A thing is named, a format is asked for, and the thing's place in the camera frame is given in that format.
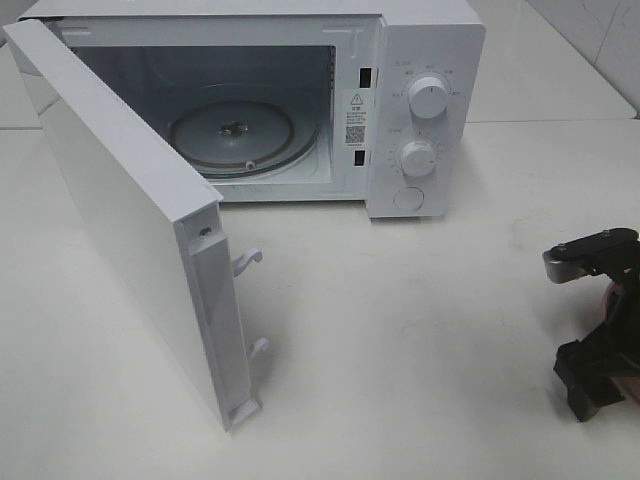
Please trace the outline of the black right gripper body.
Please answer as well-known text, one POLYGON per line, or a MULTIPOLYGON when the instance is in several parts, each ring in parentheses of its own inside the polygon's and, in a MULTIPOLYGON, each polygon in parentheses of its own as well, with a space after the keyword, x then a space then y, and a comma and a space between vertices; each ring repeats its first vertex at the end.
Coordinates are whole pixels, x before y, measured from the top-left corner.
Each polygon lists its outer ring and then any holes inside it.
POLYGON ((639 349, 639 270, 628 271, 626 310, 622 318, 612 324, 602 323, 603 342, 606 350, 639 349))

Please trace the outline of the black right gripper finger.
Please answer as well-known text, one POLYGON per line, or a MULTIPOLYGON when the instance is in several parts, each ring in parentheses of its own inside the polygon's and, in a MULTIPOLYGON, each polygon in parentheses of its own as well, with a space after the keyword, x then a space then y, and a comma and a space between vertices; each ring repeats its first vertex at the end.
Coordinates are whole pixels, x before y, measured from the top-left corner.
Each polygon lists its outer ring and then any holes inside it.
POLYGON ((566 388, 572 413, 586 422, 602 408, 626 399, 617 380, 639 378, 639 354, 573 341, 559 347, 553 370, 566 388))

